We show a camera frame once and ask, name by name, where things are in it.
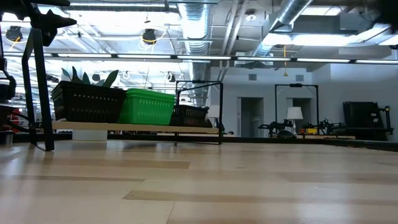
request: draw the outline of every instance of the potted plant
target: potted plant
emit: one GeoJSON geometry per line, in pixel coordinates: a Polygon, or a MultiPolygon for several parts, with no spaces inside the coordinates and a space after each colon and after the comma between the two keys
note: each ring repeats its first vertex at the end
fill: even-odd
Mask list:
{"type": "Polygon", "coordinates": [[[52,90],[55,117],[57,120],[94,123],[116,123],[119,119],[126,91],[111,88],[119,70],[111,72],[107,79],[91,83],[87,73],[80,80],[75,67],[72,76],[62,69],[70,79],[60,81],[52,90]]]}

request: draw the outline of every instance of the wooden shelf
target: wooden shelf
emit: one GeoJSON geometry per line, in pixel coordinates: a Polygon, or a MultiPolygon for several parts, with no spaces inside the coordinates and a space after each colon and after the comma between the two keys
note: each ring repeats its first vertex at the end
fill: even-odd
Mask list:
{"type": "Polygon", "coordinates": [[[87,123],[53,121],[53,129],[78,129],[78,130],[121,130],[121,131],[157,131],[157,132],[178,132],[178,133],[207,133],[216,134],[216,128],[192,128],[176,126],[158,126],[144,124],[108,124],[108,123],[87,123]]]}

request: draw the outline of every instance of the black plastic basket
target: black plastic basket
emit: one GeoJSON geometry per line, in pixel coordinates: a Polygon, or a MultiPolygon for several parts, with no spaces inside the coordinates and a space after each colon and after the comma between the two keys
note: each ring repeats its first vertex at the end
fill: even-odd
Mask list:
{"type": "Polygon", "coordinates": [[[76,122],[116,123],[126,91],[61,81],[52,91],[55,118],[76,122]]]}
{"type": "Polygon", "coordinates": [[[212,128],[206,121],[208,108],[198,108],[187,105],[175,105],[173,109],[171,126],[212,128]]]}

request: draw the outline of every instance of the metal frame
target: metal frame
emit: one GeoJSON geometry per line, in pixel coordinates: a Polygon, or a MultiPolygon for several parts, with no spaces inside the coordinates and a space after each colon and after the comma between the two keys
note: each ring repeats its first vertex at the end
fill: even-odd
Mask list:
{"type": "MultiPolygon", "coordinates": [[[[175,82],[175,94],[177,96],[177,100],[176,100],[176,105],[178,106],[180,104],[180,94],[183,91],[190,91],[190,90],[196,90],[199,88],[204,88],[204,87],[209,87],[209,86],[215,86],[215,85],[219,85],[220,86],[220,113],[219,113],[219,124],[218,124],[218,144],[221,145],[223,143],[223,94],[224,94],[224,84],[222,82],[219,81],[198,81],[198,80],[194,80],[194,81],[176,81],[175,82]],[[206,85],[202,85],[202,86],[196,86],[193,88],[183,88],[181,90],[178,89],[178,84],[179,83],[193,83],[193,84],[206,84],[206,83],[210,83],[210,84],[206,84],[206,85]]],[[[175,136],[175,142],[177,143],[179,140],[179,134],[178,133],[174,133],[175,136]]]]}
{"type": "Polygon", "coordinates": [[[319,127],[319,91],[318,85],[304,85],[300,83],[296,84],[275,84],[275,122],[278,122],[278,96],[277,96],[277,87],[278,86],[289,86],[291,88],[302,88],[303,86],[315,87],[316,90],[316,102],[317,102],[317,127],[319,127]]]}
{"type": "Polygon", "coordinates": [[[30,34],[26,43],[24,55],[22,56],[22,72],[24,76],[24,87],[26,97],[26,108],[27,118],[29,121],[29,138],[30,143],[37,145],[37,135],[35,128],[32,127],[35,124],[35,111],[33,107],[32,99],[32,86],[30,84],[30,73],[29,73],[29,58],[34,50],[37,84],[39,86],[39,98],[42,110],[42,126],[44,130],[45,138],[45,149],[46,151],[54,150],[54,139],[53,130],[51,123],[51,111],[50,111],[50,100],[49,90],[47,86],[47,73],[45,72],[45,60],[43,51],[42,32],[39,29],[31,29],[30,34]]]}

